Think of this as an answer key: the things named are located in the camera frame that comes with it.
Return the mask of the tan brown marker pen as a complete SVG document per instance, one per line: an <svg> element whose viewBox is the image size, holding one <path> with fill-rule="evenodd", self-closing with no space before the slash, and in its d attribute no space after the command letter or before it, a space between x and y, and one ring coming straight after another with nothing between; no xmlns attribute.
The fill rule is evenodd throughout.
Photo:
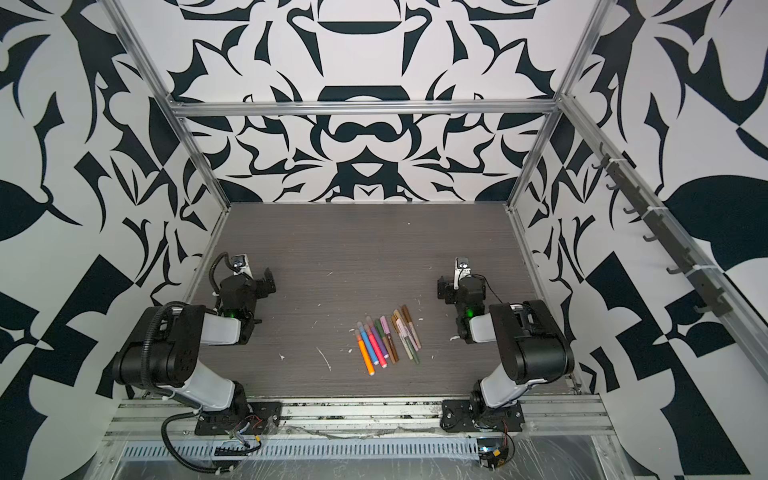
<svg viewBox="0 0 768 480"><path fill-rule="evenodd" d="M412 321L412 317L410 315L408 307L405 304L403 304L401 306L400 311L402 313L402 316L403 316L403 319L404 319L404 321L406 323L406 326L409 329L410 336L411 336L411 338L413 340L413 343L415 345L416 350L420 350L421 349L421 342L420 342L419 336L417 334L417 331L416 331L416 328L415 328L415 324Z"/></svg>

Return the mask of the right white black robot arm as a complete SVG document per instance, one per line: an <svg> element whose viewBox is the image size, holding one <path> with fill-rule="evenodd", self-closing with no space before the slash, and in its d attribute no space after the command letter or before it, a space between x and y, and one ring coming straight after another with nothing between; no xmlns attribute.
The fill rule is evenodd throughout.
<svg viewBox="0 0 768 480"><path fill-rule="evenodd" d="M472 410L481 415L514 405L531 388L572 373L575 360L564 333L542 300L486 305L485 277L465 274L437 280L437 297L455 307L459 338L468 344L493 343L499 365L478 380Z"/></svg>

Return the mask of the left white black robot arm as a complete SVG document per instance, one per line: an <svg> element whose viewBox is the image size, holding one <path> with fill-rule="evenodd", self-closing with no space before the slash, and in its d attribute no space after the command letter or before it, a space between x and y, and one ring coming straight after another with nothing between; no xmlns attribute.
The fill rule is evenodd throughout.
<svg viewBox="0 0 768 480"><path fill-rule="evenodd" d="M247 418L244 387L207 367L200 349L247 344L261 322L257 302L275 292L270 269L260 278L241 269L219 284L214 310L179 301L146 309L113 358L114 380L189 406L208 422Z"/></svg>

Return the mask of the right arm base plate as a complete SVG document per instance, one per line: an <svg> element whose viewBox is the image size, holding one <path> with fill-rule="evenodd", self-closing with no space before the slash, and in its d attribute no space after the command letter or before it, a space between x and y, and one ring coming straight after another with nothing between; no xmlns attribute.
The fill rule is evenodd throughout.
<svg viewBox="0 0 768 480"><path fill-rule="evenodd" d="M443 400L440 428L448 433L523 431L525 417L520 404L488 409L468 399Z"/></svg>

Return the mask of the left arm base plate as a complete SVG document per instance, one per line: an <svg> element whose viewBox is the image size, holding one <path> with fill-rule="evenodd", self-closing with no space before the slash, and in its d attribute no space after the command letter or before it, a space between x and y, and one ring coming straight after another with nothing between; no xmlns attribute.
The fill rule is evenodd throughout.
<svg viewBox="0 0 768 480"><path fill-rule="evenodd" d="M279 401L249 402L247 407L232 407L220 412L203 411L197 420L197 436L269 433L280 425L283 404Z"/></svg>

